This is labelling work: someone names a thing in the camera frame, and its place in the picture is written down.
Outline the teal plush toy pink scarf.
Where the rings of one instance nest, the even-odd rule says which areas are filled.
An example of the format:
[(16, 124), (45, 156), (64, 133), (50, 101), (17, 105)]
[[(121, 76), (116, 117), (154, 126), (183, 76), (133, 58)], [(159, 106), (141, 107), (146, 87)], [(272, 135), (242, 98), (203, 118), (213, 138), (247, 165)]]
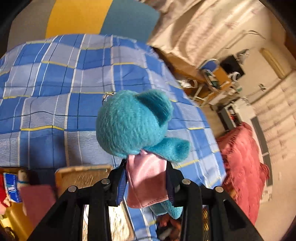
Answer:
[(167, 191), (167, 164), (187, 159), (190, 143), (166, 137), (173, 105), (165, 92), (121, 90), (106, 94), (96, 119), (96, 138), (104, 151), (126, 160), (130, 208), (148, 207), (155, 215), (178, 219)]

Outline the red sock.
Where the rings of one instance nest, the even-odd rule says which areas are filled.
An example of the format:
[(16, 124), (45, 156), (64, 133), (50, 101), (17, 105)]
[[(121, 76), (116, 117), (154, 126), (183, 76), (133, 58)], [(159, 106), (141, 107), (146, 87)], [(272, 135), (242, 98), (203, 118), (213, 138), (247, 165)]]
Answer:
[(0, 202), (1, 202), (1, 205), (5, 208), (11, 206), (11, 203), (9, 201), (9, 198), (6, 194), (6, 190), (4, 187), (4, 177), (2, 174), (0, 176)]

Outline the silver embossed tissue box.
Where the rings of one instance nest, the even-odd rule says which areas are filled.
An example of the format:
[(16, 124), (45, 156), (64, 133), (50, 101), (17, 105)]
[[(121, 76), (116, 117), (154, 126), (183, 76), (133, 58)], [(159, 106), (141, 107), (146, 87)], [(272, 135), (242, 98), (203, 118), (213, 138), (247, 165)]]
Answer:
[(58, 195), (74, 192), (78, 213), (78, 240), (133, 240), (135, 237), (125, 198), (107, 205), (110, 165), (72, 166), (55, 173)]

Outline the pink red blanket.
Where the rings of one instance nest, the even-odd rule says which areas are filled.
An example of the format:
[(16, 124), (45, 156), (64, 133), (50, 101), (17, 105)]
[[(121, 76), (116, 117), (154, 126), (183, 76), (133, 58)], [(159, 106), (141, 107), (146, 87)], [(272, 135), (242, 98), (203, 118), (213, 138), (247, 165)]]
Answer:
[(252, 128), (243, 122), (220, 137), (217, 143), (226, 170), (222, 187), (255, 223), (269, 168), (259, 160), (259, 147)]

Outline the pink cardboard box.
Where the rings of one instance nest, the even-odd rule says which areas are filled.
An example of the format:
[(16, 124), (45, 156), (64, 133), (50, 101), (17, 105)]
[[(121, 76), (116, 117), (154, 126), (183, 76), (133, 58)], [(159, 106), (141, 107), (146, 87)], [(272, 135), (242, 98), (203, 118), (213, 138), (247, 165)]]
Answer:
[(50, 185), (29, 185), (20, 189), (23, 205), (33, 228), (35, 228), (56, 202)]

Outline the white rolled socks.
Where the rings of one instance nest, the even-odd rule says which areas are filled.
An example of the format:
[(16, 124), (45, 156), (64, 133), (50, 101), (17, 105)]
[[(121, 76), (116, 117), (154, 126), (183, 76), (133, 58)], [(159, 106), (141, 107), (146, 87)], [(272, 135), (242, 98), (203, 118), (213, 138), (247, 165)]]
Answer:
[(18, 171), (18, 181), (17, 181), (17, 188), (21, 189), (24, 186), (29, 186), (29, 174), (26, 170), (19, 170)]

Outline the wooden desk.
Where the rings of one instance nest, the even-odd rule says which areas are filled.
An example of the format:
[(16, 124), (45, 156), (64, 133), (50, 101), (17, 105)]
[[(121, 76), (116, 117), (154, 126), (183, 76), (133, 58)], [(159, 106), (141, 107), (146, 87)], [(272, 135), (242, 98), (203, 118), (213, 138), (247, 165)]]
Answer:
[(214, 98), (226, 94), (233, 86), (232, 80), (220, 66), (215, 72), (199, 70), (199, 67), (192, 66), (173, 54), (165, 54), (158, 48), (154, 50), (177, 80), (184, 80), (189, 84), (183, 89), (187, 96), (200, 106), (210, 104)]

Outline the gold tray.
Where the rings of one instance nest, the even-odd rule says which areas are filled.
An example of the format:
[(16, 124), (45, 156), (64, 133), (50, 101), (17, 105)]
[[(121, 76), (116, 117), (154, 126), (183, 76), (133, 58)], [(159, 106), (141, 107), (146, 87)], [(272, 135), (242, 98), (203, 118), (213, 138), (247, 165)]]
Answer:
[(27, 240), (34, 230), (29, 217), (23, 212), (22, 203), (12, 202), (11, 206), (6, 208), (1, 224), (3, 227), (10, 227), (19, 240)]

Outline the blue tissue pack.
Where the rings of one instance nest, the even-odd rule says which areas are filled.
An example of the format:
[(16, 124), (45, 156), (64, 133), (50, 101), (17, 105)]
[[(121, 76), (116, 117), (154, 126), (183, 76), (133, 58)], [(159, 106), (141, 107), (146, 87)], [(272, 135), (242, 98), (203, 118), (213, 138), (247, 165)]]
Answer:
[(22, 199), (18, 191), (18, 176), (11, 173), (3, 173), (4, 187), (10, 202), (21, 203)]

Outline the blue folding chair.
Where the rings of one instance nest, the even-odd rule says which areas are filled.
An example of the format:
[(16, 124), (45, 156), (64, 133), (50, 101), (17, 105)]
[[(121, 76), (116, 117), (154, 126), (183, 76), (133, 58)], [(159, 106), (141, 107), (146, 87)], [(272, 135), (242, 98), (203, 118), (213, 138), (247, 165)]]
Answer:
[(220, 62), (218, 59), (209, 59), (205, 60), (199, 67), (199, 70), (209, 70), (211, 72), (215, 72), (220, 66)]

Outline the blue plaid bed sheet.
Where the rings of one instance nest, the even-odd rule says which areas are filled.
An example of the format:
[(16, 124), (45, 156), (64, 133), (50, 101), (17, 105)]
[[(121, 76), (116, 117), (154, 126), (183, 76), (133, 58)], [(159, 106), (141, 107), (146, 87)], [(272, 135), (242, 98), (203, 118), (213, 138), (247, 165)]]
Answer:
[(226, 177), (210, 125), (148, 45), (113, 35), (58, 35), (18, 45), (1, 57), (1, 166), (35, 171), (53, 184), (59, 168), (121, 159), (98, 144), (95, 123), (105, 94), (158, 89), (174, 108), (168, 137), (188, 140), (175, 167), (208, 188)]

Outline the black monitor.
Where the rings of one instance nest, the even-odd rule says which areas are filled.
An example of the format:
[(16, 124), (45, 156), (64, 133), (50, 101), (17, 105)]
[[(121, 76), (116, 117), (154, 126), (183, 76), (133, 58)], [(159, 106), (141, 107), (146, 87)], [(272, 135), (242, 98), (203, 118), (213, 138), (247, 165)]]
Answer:
[(238, 72), (240, 76), (245, 74), (233, 55), (227, 56), (224, 60), (222, 60), (220, 62), (220, 66), (228, 75), (234, 72)]

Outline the beige patterned curtain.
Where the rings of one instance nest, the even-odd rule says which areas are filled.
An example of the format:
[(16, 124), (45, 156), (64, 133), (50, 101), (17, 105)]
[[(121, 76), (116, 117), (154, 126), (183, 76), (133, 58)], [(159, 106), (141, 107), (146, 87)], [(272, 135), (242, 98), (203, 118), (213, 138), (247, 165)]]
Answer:
[(191, 66), (212, 58), (239, 33), (268, 37), (268, 9), (260, 1), (144, 1), (160, 14), (149, 44)]

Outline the grey yellow blue headboard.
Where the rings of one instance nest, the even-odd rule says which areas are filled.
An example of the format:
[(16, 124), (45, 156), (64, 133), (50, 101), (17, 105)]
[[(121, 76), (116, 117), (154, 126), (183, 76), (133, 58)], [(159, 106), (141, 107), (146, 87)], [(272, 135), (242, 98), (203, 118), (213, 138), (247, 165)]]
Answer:
[(140, 1), (26, 1), (3, 35), (5, 50), (64, 34), (105, 34), (146, 43), (159, 12)]

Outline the wall air conditioner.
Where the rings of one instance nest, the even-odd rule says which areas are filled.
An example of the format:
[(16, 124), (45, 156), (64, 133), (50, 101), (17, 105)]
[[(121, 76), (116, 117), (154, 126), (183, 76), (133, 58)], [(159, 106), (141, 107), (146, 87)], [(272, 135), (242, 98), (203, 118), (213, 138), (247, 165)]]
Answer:
[(276, 73), (278, 78), (284, 79), (286, 77), (286, 73), (283, 67), (281, 66), (281, 64), (273, 56), (273, 54), (266, 48), (261, 48), (259, 52), (263, 56), (263, 58), (267, 61), (267, 63), (271, 66), (271, 68)]

